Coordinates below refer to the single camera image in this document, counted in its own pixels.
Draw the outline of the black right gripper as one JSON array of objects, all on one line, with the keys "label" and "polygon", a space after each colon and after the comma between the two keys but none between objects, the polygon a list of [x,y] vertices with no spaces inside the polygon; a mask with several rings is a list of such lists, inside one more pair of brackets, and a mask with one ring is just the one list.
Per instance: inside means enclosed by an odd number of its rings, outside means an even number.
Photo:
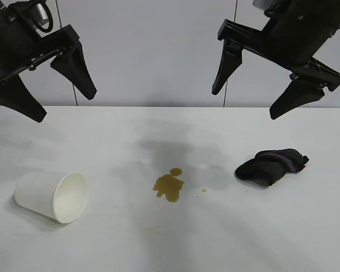
[{"label": "black right gripper", "polygon": [[272,120],[324,97],[322,87],[334,91],[340,73],[314,54],[340,26],[340,1],[272,1],[265,9],[269,21],[262,30],[224,20],[220,65],[211,93],[217,95],[242,64],[244,49],[292,72],[293,81],[269,109]]}]

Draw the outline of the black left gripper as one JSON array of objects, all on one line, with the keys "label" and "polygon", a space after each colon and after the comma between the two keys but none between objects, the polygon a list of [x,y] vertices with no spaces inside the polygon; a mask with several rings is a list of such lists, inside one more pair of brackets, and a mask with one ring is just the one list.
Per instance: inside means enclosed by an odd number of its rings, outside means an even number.
[{"label": "black left gripper", "polygon": [[0,106],[13,109],[36,122],[47,112],[20,78],[47,60],[88,100],[97,89],[84,60],[79,36],[71,25],[53,30],[54,20],[46,1],[0,1]]}]

